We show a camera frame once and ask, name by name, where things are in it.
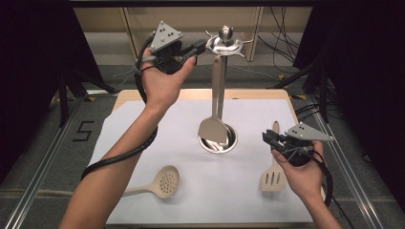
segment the white paper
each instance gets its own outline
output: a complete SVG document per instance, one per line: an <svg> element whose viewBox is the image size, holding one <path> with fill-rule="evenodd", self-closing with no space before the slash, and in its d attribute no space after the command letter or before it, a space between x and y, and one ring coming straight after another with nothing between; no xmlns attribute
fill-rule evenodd
<svg viewBox="0 0 405 229"><path fill-rule="evenodd" d="M130 101L106 118L91 164L97 162L143 110ZM226 99L223 121L236 130L236 147L221 155L200 145L198 129L211 116L211 100L179 100L160 122L158 136L143 152L128 187L149 184L165 165L179 169L181 184L168 199L145 193L122 198L110 224L312 222L288 185L281 192L260 191L260 177L271 166L262 132L275 120L280 132L295 125L284 99Z"/></svg>

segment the person's left hand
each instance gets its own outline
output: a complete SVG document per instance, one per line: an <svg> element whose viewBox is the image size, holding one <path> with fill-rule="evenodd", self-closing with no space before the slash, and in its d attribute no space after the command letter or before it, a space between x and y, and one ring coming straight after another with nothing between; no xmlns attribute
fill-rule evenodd
<svg viewBox="0 0 405 229"><path fill-rule="evenodd" d="M150 49L146 49L143 57L151 56ZM181 85L194 69L196 57L190 57L174 74L166 74L157 68L149 68L152 63L145 62L140 69L144 70L142 74L143 87L148 96L146 106L158 106L165 111L173 105L179 97Z"/></svg>

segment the black backdrop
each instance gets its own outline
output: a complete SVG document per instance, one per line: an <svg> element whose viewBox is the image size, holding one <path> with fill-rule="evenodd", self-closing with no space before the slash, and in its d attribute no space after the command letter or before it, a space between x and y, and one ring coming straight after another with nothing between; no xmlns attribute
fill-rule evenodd
<svg viewBox="0 0 405 229"><path fill-rule="evenodd" d="M340 13L344 16L336 28L333 23ZM403 211L404 15L405 3L399 1L359 0L342 9L316 7L295 63L299 68L307 66L325 42L320 37L326 38L330 32L336 35L322 58L324 67L344 116ZM309 88L318 86L319 78L309 74Z"/></svg>
<svg viewBox="0 0 405 229"><path fill-rule="evenodd" d="M102 82L68 1L0 1L0 182L30 147L65 67Z"/></svg>

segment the forearm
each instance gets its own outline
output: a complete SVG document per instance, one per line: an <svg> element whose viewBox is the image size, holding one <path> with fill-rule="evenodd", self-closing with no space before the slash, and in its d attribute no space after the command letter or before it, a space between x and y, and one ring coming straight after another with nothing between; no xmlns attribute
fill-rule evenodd
<svg viewBox="0 0 405 229"><path fill-rule="evenodd" d="M139 147L154 132L164 113L164 109L146 107L103 158ZM71 198L61 228L102 228L125 191L137 161L138 156L134 156L87 175Z"/></svg>
<svg viewBox="0 0 405 229"><path fill-rule="evenodd" d="M342 228L336 218L325 205L321 197L304 199L306 205L316 228L340 229Z"/></svg>

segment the hand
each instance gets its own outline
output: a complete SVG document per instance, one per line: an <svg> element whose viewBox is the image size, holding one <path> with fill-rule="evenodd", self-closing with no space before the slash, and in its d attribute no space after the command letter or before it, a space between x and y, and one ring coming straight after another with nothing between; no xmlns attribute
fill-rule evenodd
<svg viewBox="0 0 405 229"><path fill-rule="evenodd" d="M143 57L152 55L150 49L146 49ZM152 63L145 62L140 69L145 70L142 74L143 87L148 96L146 106L157 106L158 109L166 111L173 105L179 97L181 85L185 78L194 69L196 63L195 57L190 57L174 74L166 74L159 71L157 68L149 68Z"/></svg>
<svg viewBox="0 0 405 229"><path fill-rule="evenodd" d="M323 157L324 151L322 143L320 141L313 141L312 144L314 151L318 152ZM322 197L321 185L323 174L318 164L311 160L303 166L294 167L288 162L281 162L286 159L276 150L273 150L272 154L276 158L277 163L283 168L292 191L300 199L309 200ZM313 156L322 161L319 155L314 154Z"/></svg>

